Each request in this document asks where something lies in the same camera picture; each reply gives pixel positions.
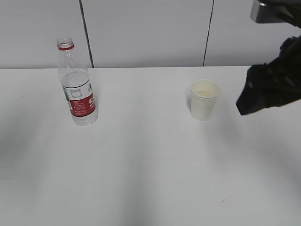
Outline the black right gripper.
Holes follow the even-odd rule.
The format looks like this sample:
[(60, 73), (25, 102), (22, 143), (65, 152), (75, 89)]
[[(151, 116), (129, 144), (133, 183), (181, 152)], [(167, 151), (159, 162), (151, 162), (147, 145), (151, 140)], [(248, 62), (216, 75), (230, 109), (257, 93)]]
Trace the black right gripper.
[[(288, 24), (301, 26), (299, 0), (268, 0), (271, 14)], [(280, 107), (301, 98), (301, 38), (291, 37), (280, 47), (271, 63), (251, 66), (243, 90), (236, 101), (240, 115), (265, 108)]]

